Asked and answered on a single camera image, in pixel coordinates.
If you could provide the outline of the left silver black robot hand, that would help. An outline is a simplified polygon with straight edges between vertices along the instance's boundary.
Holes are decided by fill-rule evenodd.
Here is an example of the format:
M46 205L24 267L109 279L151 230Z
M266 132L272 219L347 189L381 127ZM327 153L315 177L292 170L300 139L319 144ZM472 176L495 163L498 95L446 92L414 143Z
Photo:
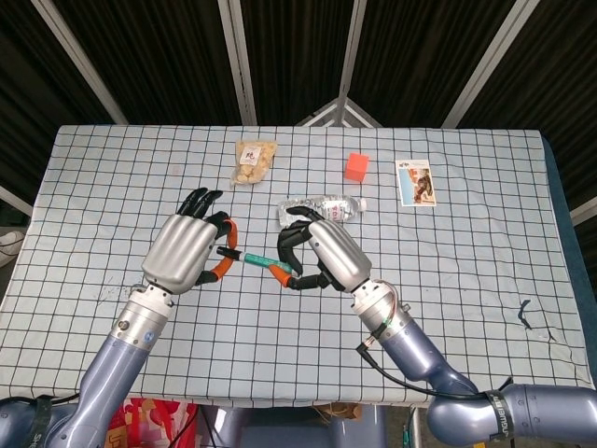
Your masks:
M237 225L227 212L206 215L222 195L220 189L205 187L189 193L168 217L142 263L146 281L174 295L221 280L232 259L223 257L209 270L205 263L218 239L224 237L229 249L238 243Z

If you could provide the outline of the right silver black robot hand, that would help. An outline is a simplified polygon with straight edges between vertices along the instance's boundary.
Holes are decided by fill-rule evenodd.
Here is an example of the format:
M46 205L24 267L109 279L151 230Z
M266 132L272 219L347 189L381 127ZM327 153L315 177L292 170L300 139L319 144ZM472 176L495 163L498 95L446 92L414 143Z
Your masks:
M307 206L293 206L288 213L303 219L278 235L279 259L288 264L292 272L273 264L269 271L282 287L303 290L332 286L337 291L352 293L370 279L371 261L340 224ZM294 254L294 248L303 244L309 245L317 256L319 272L316 274L305 275Z

